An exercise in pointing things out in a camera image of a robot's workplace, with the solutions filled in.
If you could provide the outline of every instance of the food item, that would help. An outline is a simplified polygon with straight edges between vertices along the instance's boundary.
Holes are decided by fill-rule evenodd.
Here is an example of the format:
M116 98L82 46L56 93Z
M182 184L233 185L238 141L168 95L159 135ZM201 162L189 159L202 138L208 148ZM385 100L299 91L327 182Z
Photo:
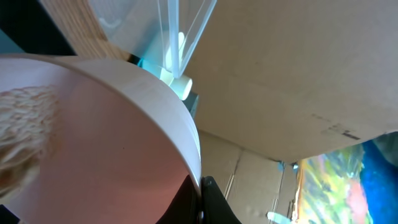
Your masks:
M59 147L54 86L0 93L0 204L39 173L40 160Z

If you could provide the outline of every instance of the wooden table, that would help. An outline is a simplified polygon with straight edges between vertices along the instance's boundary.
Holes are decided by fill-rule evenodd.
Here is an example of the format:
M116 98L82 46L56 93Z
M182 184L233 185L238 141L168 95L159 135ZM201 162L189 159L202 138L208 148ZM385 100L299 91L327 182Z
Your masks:
M41 0L41 4L77 55L120 60L128 60L131 56L108 42L89 0Z

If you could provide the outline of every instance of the cardboard surface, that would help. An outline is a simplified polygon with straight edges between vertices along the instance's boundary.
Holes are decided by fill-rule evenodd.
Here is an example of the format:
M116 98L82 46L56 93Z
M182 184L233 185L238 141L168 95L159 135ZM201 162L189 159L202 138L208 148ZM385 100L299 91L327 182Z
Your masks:
M185 71L198 127L287 162L397 129L397 7L219 0Z
M242 223L269 223L267 212L288 216L296 188L292 170L206 132L199 138L203 175L215 178Z

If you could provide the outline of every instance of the clear plastic container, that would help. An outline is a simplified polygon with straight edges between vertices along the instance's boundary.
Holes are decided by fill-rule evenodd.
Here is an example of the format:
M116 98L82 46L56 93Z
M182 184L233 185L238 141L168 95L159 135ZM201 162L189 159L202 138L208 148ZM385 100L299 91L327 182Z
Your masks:
M90 0L108 40L179 78L216 0ZM162 71L152 71L160 76Z

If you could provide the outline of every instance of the cardboard flap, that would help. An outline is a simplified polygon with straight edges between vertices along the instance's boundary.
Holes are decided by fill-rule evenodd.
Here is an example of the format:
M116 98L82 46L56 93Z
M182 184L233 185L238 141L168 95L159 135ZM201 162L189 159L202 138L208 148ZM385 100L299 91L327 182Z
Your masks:
M218 1L185 72L198 127L287 162L397 129L397 6Z

